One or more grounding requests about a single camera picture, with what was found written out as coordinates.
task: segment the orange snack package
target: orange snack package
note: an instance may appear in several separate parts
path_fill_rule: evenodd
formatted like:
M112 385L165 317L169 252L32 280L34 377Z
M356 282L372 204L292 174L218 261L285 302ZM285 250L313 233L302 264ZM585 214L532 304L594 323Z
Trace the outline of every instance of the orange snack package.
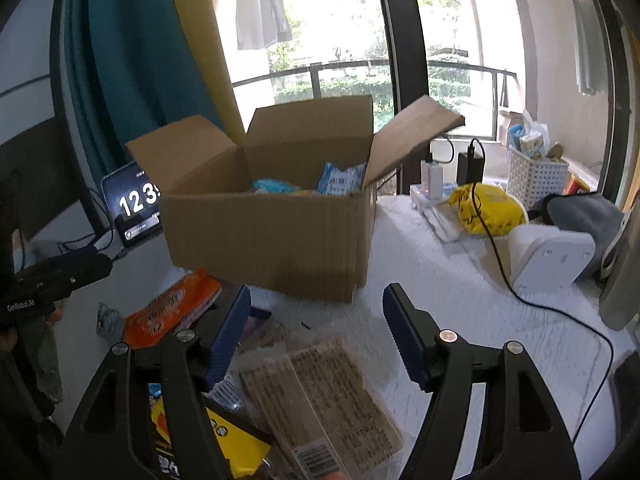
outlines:
M124 320L122 340L133 349L156 345L169 331L188 328L216 300L222 285L204 269L188 274Z

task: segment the blue gripper pad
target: blue gripper pad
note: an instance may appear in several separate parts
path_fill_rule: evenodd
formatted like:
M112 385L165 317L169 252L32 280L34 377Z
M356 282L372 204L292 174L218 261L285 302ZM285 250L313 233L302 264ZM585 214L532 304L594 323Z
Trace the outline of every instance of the blue gripper pad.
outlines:
M209 388L213 388L214 384L225 378L250 311L251 293L243 285L229 308L218 335L209 347L209 370L205 375L205 382Z
M382 295L382 311L409 378L426 390L430 377L425 362L425 347L391 285L385 288Z

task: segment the yellow curtain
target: yellow curtain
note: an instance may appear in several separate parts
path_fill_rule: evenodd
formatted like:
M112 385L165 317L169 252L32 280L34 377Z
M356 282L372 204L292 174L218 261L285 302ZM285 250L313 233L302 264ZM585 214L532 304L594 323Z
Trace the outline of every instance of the yellow curtain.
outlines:
M207 90L216 105L225 133L244 142L244 126L234 95L212 0L174 0L180 24Z
M640 64L640 42L636 39L636 36L631 32L630 29L627 29L627 30L629 33L629 37L632 40L633 51L636 55L636 63L634 63L634 67L636 67L638 66L638 64ZM636 72L635 76L637 78L640 75L638 74L638 72ZM634 171L634 178L631 181L631 187L629 188L629 193L626 196L625 206L623 208L623 211L628 211L631 208L634 201L634 197L636 196L636 193L638 192L639 189L640 189L640 158L636 162L636 170Z

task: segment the balcony railing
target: balcony railing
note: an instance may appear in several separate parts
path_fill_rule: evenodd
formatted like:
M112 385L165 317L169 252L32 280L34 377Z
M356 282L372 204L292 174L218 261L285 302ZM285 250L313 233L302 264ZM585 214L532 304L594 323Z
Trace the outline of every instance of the balcony railing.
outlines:
M242 81L237 81L233 83L234 88L239 86L249 85L251 83L258 83L260 81L267 81L279 77L290 76L290 75L299 75L304 73L309 73L311 78L311 89L313 92L314 99L320 99L322 97L322 90L320 87L320 76L319 73L323 70L343 70L345 68L357 68L357 67L373 67L373 66L388 66L389 62L387 59L369 59L369 60L361 60L361 61L335 61L331 63L312 63L307 66L300 66L296 68L291 68L289 70L282 70L281 72L272 72L265 75L259 75L256 77L252 77L249 79L244 79ZM470 72L481 72L481 73L489 73L492 78L492 135L491 137L483 136L485 139L495 140L498 134L498 106L504 106L507 102L506 95L506 85L502 86L502 95L498 95L500 93L500 89L498 88L498 74L502 74L504 78L508 76L517 78L514 72L509 72L508 70L500 70L497 68L490 68L487 66L478 66L471 65L465 63L457 63L457 62L448 62L448 61L435 61L435 60L427 60L427 65L429 67L438 67L438 68L452 68L457 70L469 70ZM467 134L457 134L456 132L451 133L452 136L457 137L468 137Z

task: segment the white power adapter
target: white power adapter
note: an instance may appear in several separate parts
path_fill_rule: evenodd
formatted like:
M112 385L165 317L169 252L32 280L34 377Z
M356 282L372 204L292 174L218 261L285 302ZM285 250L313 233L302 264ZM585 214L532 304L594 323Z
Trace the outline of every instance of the white power adapter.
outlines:
M519 294L552 292L571 285L589 264L596 244L588 233L525 224L508 236L511 286Z

